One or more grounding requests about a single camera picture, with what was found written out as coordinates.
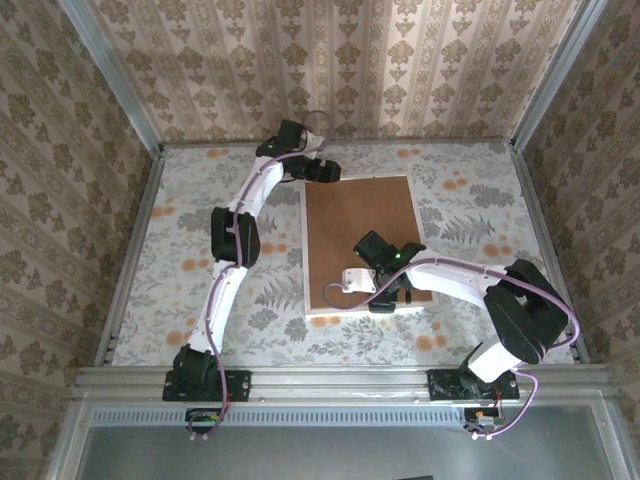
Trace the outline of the floral patterned table sheet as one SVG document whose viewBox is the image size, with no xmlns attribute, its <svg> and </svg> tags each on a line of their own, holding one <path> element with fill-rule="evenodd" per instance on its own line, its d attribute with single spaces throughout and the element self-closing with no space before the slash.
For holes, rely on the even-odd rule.
<svg viewBox="0 0 640 480">
<path fill-rule="evenodd" d="M 542 256 L 511 151 L 490 143 L 334 143 L 345 176 L 403 173 L 423 242 L 460 260 L 508 265 Z M 113 362 L 165 366 L 186 342 L 211 282 L 210 214 L 239 191 L 251 146 L 171 149 L 146 231 Z M 456 365 L 492 329 L 477 307 L 442 295 L 393 316 L 307 318 L 302 182 L 276 187 L 258 218 L 261 255 L 224 335 L 228 366 Z"/>
</svg>

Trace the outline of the grey metal panel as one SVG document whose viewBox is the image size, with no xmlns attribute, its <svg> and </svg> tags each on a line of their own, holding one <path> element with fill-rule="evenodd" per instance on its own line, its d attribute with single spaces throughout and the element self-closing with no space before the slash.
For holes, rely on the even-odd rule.
<svg viewBox="0 0 640 480">
<path fill-rule="evenodd" d="M 591 412 L 533 407 L 510 432 L 459 428 L 180 427 L 90 431 L 77 480 L 613 480 Z"/>
</svg>

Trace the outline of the aluminium mounting rail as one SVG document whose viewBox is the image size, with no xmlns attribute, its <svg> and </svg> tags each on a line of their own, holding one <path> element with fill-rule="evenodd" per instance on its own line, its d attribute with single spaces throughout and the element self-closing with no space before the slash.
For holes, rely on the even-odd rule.
<svg viewBox="0 0 640 480">
<path fill-rule="evenodd" d="M 427 366 L 252 367 L 249 402 L 265 405 L 413 405 L 429 401 Z M 580 403 L 614 394 L 602 365 L 538 365 L 538 404 Z M 106 405 L 162 402 L 166 367 L 102 367 L 80 370 L 74 401 Z"/>
</svg>

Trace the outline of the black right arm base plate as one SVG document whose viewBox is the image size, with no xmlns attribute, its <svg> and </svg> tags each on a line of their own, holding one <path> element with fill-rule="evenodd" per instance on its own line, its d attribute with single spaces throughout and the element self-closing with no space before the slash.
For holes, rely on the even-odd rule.
<svg viewBox="0 0 640 480">
<path fill-rule="evenodd" d="M 501 374 L 493 382 L 484 382 L 470 372 L 458 369 L 431 369 L 426 372 L 427 387 L 433 401 L 518 400 L 519 387 L 515 375 Z"/>
</svg>

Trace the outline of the aluminium rear rail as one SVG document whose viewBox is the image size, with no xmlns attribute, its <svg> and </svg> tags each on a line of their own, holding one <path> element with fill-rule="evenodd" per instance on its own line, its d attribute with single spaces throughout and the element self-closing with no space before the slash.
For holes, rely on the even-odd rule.
<svg viewBox="0 0 640 480">
<path fill-rule="evenodd" d="M 164 143 L 164 150 L 187 148 L 227 148 L 252 147 L 254 150 L 262 141 L 231 141 L 231 142 L 191 142 Z M 334 145 L 400 145 L 400 144 L 477 144 L 477 143 L 506 143 L 511 140 L 505 137 L 489 138 L 389 138 L 389 139 L 333 139 L 327 141 L 327 148 Z"/>
</svg>

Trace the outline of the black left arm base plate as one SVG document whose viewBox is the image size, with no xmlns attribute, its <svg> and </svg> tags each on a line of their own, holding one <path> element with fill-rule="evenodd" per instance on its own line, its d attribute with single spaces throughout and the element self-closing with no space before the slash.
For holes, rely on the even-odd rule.
<svg viewBox="0 0 640 480">
<path fill-rule="evenodd" d="M 247 402 L 251 390 L 252 372 L 249 370 L 226 370 L 227 399 Z M 170 370 L 165 377 L 162 400 L 166 402 L 221 402 L 223 385 L 218 371 L 204 377 L 189 377 Z"/>
</svg>

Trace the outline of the aluminium side rail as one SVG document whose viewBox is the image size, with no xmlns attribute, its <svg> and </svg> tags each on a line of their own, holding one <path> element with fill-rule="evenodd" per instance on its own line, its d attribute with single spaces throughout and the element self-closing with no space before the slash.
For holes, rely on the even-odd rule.
<svg viewBox="0 0 640 480">
<path fill-rule="evenodd" d="M 529 216 L 538 241 L 540 254 L 546 267 L 549 282 L 556 292 L 560 294 L 561 298 L 567 303 L 567 305 L 572 307 L 570 294 L 544 218 L 544 212 L 541 208 L 525 159 L 522 153 L 511 143 L 508 143 L 507 146 L 509 147 L 511 159 L 529 211 Z"/>
<path fill-rule="evenodd" d="M 151 164 L 144 193 L 131 230 L 126 255 L 96 351 L 93 362 L 94 367 L 102 367 L 112 362 L 113 352 L 118 344 L 119 332 L 126 312 L 149 221 L 160 188 L 164 166 L 165 155 L 163 152 L 160 152 Z"/>
</svg>

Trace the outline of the aluminium corner post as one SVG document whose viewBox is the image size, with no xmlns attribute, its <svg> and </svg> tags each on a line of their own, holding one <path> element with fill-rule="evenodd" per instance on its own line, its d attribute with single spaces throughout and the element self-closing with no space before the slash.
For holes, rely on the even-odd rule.
<svg viewBox="0 0 640 480">
<path fill-rule="evenodd" d="M 608 0 L 579 0 L 511 136 L 511 146 L 516 153 L 524 150 L 535 133 L 563 81 L 577 61 L 607 2 Z"/>
<path fill-rule="evenodd" d="M 92 12 L 90 1 L 58 1 L 127 115 L 138 138 L 153 157 L 159 156 L 162 152 L 162 141 L 152 125 L 141 95 L 136 92 L 133 81 L 127 75 L 125 64 L 119 59 L 105 29 L 99 25 L 98 18 Z"/>
</svg>

